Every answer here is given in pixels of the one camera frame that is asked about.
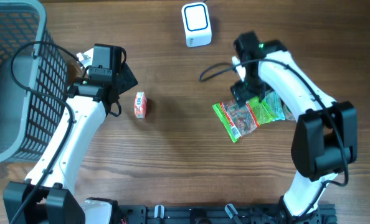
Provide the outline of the teal white wipes packet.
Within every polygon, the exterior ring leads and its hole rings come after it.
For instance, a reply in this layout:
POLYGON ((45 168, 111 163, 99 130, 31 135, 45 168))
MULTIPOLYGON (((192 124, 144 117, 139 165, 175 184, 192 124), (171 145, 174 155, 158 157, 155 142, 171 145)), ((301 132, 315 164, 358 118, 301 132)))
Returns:
POLYGON ((269 105, 270 109, 272 110, 275 118, 275 121, 278 120, 286 120, 285 114, 282 108, 282 101, 279 95, 275 91, 271 91, 266 94, 264 100, 269 105))

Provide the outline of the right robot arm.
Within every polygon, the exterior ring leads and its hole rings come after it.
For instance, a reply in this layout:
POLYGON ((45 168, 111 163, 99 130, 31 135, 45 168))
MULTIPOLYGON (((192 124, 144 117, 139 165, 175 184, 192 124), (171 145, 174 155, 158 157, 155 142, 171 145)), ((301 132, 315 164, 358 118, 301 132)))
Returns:
POLYGON ((329 184, 348 183, 348 166, 358 154, 356 109, 320 90, 279 40, 261 42, 250 31, 234 40, 234 48, 233 69, 241 79, 230 90, 238 105, 255 96, 263 99, 270 88, 295 118, 291 156, 296 173, 281 203, 288 221, 307 220, 329 184))

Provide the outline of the green lid jar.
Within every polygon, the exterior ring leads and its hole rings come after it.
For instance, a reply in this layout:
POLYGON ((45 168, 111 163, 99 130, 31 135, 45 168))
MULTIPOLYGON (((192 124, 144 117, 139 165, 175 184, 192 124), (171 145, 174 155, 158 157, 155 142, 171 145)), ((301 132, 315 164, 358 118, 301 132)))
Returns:
POLYGON ((285 115, 286 120, 294 121, 295 117, 292 112, 288 109, 286 104, 282 105, 283 114, 285 115))

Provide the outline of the green gummy candy bag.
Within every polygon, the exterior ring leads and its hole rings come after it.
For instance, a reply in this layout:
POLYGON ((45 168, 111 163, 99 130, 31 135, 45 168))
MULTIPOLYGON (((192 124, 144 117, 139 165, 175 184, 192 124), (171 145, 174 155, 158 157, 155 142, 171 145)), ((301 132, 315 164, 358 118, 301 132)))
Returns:
POLYGON ((253 97, 239 106, 235 100, 216 103, 212 109, 225 127, 233 143, 253 132, 263 124, 275 121, 278 116, 265 100, 253 97))

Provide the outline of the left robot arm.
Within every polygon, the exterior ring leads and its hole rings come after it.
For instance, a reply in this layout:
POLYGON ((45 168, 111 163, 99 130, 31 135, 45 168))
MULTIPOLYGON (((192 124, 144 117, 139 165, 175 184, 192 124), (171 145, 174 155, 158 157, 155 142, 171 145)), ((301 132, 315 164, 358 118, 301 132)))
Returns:
POLYGON ((63 101, 64 113, 46 150, 23 182, 8 183, 4 204, 10 223, 118 223, 115 200, 78 203, 75 181, 90 141, 120 94, 137 85, 123 47, 95 44, 91 65, 63 101))

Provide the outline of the small red orange box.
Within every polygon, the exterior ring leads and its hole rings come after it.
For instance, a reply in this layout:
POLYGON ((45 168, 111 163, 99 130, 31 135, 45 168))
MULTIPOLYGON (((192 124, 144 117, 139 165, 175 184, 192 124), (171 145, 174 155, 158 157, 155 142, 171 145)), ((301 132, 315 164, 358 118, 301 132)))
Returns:
POLYGON ((147 109, 147 99, 144 92, 138 92, 135 97, 134 113, 138 119, 145 119, 147 109))

